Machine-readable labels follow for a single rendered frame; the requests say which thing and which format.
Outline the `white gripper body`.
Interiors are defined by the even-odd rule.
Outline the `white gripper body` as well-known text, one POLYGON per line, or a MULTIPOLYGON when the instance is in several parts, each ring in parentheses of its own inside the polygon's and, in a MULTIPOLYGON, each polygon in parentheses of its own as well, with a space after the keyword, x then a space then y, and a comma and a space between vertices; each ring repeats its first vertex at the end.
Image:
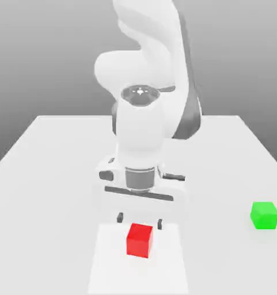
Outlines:
POLYGON ((187 189, 183 184, 163 184, 148 192, 105 186, 101 204, 123 213, 178 213, 187 205, 187 189))

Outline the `small red cube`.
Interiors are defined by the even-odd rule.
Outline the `small red cube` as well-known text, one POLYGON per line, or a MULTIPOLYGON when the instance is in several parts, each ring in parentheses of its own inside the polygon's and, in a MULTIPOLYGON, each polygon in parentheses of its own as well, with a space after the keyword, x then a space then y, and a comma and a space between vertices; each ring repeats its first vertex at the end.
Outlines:
POLYGON ((153 243, 153 227, 132 223, 126 238, 127 255, 148 258, 153 243))

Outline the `small green cube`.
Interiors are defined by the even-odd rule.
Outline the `small green cube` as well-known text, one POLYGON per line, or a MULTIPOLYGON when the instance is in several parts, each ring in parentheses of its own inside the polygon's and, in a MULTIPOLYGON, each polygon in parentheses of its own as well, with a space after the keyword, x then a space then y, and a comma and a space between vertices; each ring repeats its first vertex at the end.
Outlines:
POLYGON ((273 202, 253 202, 250 217, 256 229, 276 229, 277 208, 273 202))

